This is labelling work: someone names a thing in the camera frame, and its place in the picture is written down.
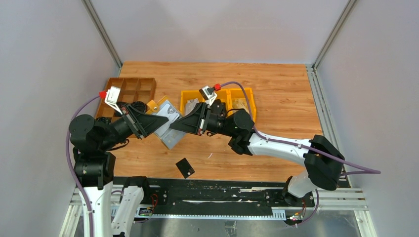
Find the tan cards pile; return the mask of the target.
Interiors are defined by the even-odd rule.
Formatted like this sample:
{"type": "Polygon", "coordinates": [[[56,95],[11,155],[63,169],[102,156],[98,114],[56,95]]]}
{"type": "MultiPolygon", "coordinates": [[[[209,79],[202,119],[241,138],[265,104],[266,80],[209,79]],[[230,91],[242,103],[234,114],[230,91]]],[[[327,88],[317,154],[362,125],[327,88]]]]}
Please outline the tan cards pile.
{"type": "Polygon", "coordinates": [[[249,112],[249,107],[245,98],[232,99],[233,109],[244,109],[249,112]]]}

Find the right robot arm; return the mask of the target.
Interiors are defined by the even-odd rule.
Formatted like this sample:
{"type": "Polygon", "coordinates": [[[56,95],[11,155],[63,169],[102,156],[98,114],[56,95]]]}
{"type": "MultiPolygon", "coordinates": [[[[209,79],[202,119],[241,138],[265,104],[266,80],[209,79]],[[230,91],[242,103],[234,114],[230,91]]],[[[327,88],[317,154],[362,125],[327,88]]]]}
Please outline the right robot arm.
{"type": "Polygon", "coordinates": [[[297,163],[305,168],[286,181],[283,198],[301,198],[318,188],[337,189],[343,168],[343,155],[322,135],[312,139],[289,139],[259,132],[245,109],[222,116],[206,103],[198,103],[186,116],[175,120],[170,128],[203,135],[230,137],[228,145],[239,155],[270,156],[297,163]]]}

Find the grey cards pile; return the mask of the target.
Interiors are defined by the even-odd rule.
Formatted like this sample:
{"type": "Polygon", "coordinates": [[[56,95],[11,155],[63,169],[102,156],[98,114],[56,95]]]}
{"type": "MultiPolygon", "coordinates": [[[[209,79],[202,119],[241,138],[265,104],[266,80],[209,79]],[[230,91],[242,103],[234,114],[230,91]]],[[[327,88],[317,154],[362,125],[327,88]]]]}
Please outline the grey cards pile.
{"type": "Polygon", "coordinates": [[[192,112],[192,110],[194,109],[194,107],[199,103],[200,101],[198,100],[198,98],[194,98],[194,99],[190,99],[187,100],[186,104],[185,104],[185,115],[189,114],[190,112],[192,112]]]}

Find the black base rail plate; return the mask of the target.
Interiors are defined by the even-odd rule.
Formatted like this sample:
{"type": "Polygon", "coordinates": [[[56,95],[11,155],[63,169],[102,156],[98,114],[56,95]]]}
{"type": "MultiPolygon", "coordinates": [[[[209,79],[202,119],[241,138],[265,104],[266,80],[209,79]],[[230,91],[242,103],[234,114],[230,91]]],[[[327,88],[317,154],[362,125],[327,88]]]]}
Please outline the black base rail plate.
{"type": "Polygon", "coordinates": [[[314,207],[312,193],[288,204],[283,182],[149,178],[141,204],[157,202],[155,214],[197,216],[271,216],[274,207],[314,207]]]}

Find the wooden compartment tray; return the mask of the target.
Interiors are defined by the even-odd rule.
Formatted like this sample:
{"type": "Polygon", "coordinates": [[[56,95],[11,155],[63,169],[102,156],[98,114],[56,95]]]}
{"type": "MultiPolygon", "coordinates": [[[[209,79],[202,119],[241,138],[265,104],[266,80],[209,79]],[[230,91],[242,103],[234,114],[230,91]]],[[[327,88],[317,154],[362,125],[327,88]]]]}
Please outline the wooden compartment tray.
{"type": "MultiPolygon", "coordinates": [[[[121,89],[118,102],[132,103],[141,101],[147,104],[154,99],[157,83],[155,78],[109,78],[103,91],[107,91],[112,86],[121,89]]],[[[104,117],[116,121],[121,117],[117,111],[100,98],[100,103],[96,111],[95,118],[104,117]]]]}

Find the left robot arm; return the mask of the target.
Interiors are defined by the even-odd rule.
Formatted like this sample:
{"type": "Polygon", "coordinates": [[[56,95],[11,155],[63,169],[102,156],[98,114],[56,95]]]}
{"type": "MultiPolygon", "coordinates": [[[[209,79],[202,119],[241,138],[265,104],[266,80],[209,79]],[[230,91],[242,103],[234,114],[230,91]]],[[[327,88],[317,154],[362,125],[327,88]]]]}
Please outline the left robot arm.
{"type": "Polygon", "coordinates": [[[168,118],[146,114],[132,104],[122,106],[121,113],[122,117],[113,123],[87,114],[76,115],[69,125],[68,142],[74,146],[75,159],[72,175],[80,191],[86,237],[129,236],[138,206],[151,196],[145,176],[128,177],[119,208],[111,215],[116,163],[111,149],[131,135],[146,138],[168,122],[168,118]]]}

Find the grey credit card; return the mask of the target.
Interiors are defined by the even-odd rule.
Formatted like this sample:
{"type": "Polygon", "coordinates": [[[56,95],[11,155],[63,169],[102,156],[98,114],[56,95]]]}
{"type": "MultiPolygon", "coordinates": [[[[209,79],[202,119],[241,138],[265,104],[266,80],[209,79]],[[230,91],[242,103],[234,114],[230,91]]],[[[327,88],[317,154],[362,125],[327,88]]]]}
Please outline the grey credit card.
{"type": "Polygon", "coordinates": [[[195,173],[195,170],[186,158],[181,159],[175,165],[185,179],[195,173]]]}

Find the yellow leather card holder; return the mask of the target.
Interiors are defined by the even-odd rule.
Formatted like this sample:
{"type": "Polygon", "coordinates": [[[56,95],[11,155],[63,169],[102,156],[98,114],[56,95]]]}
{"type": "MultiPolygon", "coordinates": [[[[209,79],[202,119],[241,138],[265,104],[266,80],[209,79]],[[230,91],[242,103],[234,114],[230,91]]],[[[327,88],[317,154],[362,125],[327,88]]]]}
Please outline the yellow leather card holder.
{"type": "Polygon", "coordinates": [[[158,102],[151,100],[147,103],[149,110],[147,114],[166,117],[168,121],[159,127],[154,134],[161,140],[161,142],[169,149],[173,149],[186,135],[185,132],[170,128],[170,125],[177,119],[182,118],[180,111],[173,105],[173,103],[164,96],[158,102]]]}

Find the right yellow bin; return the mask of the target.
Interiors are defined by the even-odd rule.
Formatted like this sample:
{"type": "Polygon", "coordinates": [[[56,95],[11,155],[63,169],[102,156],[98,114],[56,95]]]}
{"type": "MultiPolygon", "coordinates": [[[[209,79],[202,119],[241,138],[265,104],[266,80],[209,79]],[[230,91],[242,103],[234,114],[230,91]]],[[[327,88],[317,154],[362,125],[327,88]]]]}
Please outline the right yellow bin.
{"type": "Polygon", "coordinates": [[[253,97],[253,90],[250,87],[244,88],[245,93],[240,88],[227,89],[227,110],[245,109],[251,114],[252,120],[256,122],[257,109],[253,97]]]}

